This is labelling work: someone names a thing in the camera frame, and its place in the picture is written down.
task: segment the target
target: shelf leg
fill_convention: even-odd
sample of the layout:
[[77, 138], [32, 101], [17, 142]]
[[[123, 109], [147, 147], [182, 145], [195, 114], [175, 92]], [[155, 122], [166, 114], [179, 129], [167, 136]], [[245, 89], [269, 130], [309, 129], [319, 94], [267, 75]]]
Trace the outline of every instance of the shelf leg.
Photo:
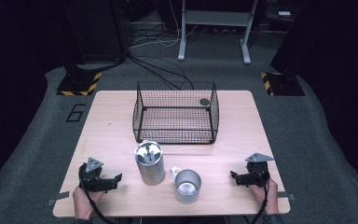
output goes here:
[[182, 36], [180, 40], [178, 61], [185, 60], [186, 53], [186, 0], [182, 0]]

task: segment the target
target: gray carpet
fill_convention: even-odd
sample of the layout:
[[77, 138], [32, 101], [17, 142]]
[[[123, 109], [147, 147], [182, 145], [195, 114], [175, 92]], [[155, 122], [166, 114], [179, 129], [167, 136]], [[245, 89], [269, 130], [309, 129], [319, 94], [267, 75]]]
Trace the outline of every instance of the gray carpet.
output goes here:
[[[214, 81], [218, 90], [248, 90], [254, 95], [282, 181], [296, 195], [285, 223], [358, 223], [358, 175], [345, 160], [326, 126], [323, 109], [301, 78], [304, 97], [268, 96], [260, 73], [269, 66], [282, 35], [259, 34], [250, 49], [252, 64], [241, 59], [239, 35], [206, 35], [187, 43], [186, 60], [179, 63], [179, 43], [132, 48], [134, 56], [159, 57], [178, 64], [192, 81]], [[140, 58], [167, 70], [170, 63]], [[168, 80], [181, 78], [163, 74]], [[0, 223], [71, 223], [56, 218], [48, 199], [59, 193], [77, 139], [87, 118], [91, 96], [57, 96], [65, 71], [46, 74], [48, 91], [33, 123], [0, 171]], [[126, 60], [103, 72], [96, 91], [135, 90], [138, 81], [157, 80], [142, 67]], [[74, 104], [84, 114], [79, 122], [65, 122]], [[245, 223], [232, 217], [231, 223]]]

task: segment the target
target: cup handle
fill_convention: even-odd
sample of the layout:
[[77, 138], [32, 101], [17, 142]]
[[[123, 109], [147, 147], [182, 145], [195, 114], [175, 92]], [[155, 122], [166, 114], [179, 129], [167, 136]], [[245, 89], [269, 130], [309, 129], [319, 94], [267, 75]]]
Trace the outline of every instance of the cup handle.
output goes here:
[[173, 178], [173, 181], [176, 179], [176, 176], [179, 174], [179, 172], [181, 172], [181, 169], [179, 169], [178, 167], [173, 166], [173, 168], [171, 168], [170, 174]]

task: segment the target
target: yellow black hazard tape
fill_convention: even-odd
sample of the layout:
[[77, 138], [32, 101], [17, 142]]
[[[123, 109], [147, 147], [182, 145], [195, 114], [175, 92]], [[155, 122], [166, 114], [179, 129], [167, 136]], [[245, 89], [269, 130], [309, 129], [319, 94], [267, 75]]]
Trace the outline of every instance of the yellow black hazard tape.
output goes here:
[[95, 78], [92, 80], [92, 83], [89, 86], [89, 89], [87, 91], [57, 91], [57, 95], [67, 95], [67, 96], [72, 96], [72, 95], [92, 95], [92, 93], [94, 92], [95, 88], [97, 88], [97, 84], [98, 84], [98, 81], [101, 78], [101, 74], [102, 73], [98, 73], [97, 75], [95, 75]]
[[272, 91], [271, 85], [269, 84], [269, 79], [267, 77], [267, 74], [272, 75], [281, 75], [281, 73], [261, 73], [261, 77], [263, 78], [264, 87], [266, 88], [268, 95], [274, 95], [274, 92]]

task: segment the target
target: table leg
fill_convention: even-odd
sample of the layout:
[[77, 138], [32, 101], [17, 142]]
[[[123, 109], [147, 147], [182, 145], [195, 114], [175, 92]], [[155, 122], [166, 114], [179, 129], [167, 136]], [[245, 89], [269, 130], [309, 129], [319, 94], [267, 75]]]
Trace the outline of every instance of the table leg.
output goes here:
[[179, 48], [179, 61], [185, 60], [186, 53], [186, 0], [182, 0], [182, 36]]
[[249, 39], [249, 34], [251, 33], [252, 23], [253, 23], [253, 20], [254, 20], [254, 17], [255, 17], [255, 8], [257, 6], [257, 2], [258, 2], [258, 0], [254, 0], [254, 2], [252, 3], [252, 8], [251, 8], [248, 24], [246, 25], [245, 35], [244, 35], [243, 39], [241, 39], [241, 49], [242, 49], [242, 55], [243, 55], [243, 62], [246, 65], [251, 64], [251, 57], [249, 55], [249, 50], [248, 50], [247, 43], [248, 43], [248, 39]]

